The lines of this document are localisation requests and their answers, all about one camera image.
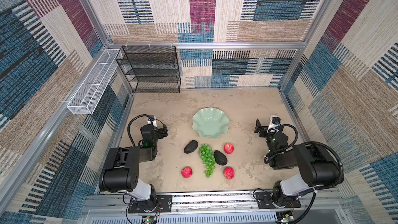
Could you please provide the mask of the dark avocado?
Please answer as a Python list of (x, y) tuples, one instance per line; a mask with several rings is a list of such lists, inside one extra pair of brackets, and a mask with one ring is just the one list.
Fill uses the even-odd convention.
[(219, 150), (214, 151), (214, 159), (218, 165), (225, 166), (228, 162), (227, 157)]
[(199, 143), (196, 140), (191, 140), (183, 149), (185, 154), (189, 154), (194, 152), (199, 146)]

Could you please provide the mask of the red apple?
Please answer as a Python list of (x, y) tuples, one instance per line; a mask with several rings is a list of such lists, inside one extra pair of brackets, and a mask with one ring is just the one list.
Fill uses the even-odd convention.
[(235, 177), (235, 171), (231, 167), (226, 167), (223, 171), (223, 174), (226, 179), (231, 180)]
[(234, 151), (234, 146), (231, 143), (226, 143), (223, 149), (226, 154), (232, 154)]
[(191, 167), (185, 167), (181, 170), (181, 175), (184, 178), (190, 178), (193, 175), (193, 171), (191, 169)]

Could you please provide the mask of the mint green scalloped fruit bowl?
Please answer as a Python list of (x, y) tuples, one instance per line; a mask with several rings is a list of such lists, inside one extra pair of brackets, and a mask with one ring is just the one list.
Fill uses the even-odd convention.
[(218, 139), (227, 134), (230, 120), (217, 108), (207, 107), (199, 110), (192, 118), (192, 128), (202, 138)]

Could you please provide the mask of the green grape bunch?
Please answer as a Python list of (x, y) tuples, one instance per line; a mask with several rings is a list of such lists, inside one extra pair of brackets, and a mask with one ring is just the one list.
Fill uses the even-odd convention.
[(202, 159), (202, 163), (205, 165), (205, 175), (206, 177), (211, 177), (214, 170), (216, 160), (214, 158), (213, 150), (208, 144), (202, 144), (199, 148), (199, 155)]

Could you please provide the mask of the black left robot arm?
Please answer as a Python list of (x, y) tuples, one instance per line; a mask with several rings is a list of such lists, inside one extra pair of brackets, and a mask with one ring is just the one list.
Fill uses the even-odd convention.
[[(134, 121), (147, 118), (148, 124), (141, 127), (142, 140), (135, 143), (130, 132)], [(139, 178), (140, 164), (155, 160), (158, 154), (158, 141), (168, 136), (167, 126), (154, 115), (142, 114), (134, 117), (127, 126), (130, 147), (111, 148), (106, 156), (99, 176), (101, 191), (118, 193), (130, 197), (127, 210), (131, 213), (158, 213), (162, 203), (157, 198), (153, 185)]]

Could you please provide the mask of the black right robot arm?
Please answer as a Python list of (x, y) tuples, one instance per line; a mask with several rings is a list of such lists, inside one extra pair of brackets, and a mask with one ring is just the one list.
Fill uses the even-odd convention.
[(273, 170), (298, 168), (298, 173), (277, 181), (272, 190), (253, 191), (260, 209), (301, 207), (300, 197), (333, 188), (344, 180), (343, 163), (331, 147), (319, 142), (298, 144), (297, 136), (289, 142), (284, 128), (291, 128), (298, 135), (296, 127), (281, 124), (277, 116), (272, 116), (267, 126), (256, 121), (255, 133), (265, 138), (268, 148), (264, 163)]

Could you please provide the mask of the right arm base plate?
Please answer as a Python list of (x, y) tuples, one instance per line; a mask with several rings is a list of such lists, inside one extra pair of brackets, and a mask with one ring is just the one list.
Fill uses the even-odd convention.
[(302, 205), (298, 197), (281, 197), (274, 201), (269, 191), (256, 191), (254, 198), (259, 209), (300, 208)]

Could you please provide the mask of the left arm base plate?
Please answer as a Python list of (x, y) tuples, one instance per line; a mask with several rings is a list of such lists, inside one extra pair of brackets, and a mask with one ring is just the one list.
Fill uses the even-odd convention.
[(150, 197), (145, 201), (131, 199), (127, 208), (128, 214), (155, 214), (169, 213), (172, 208), (172, 195)]

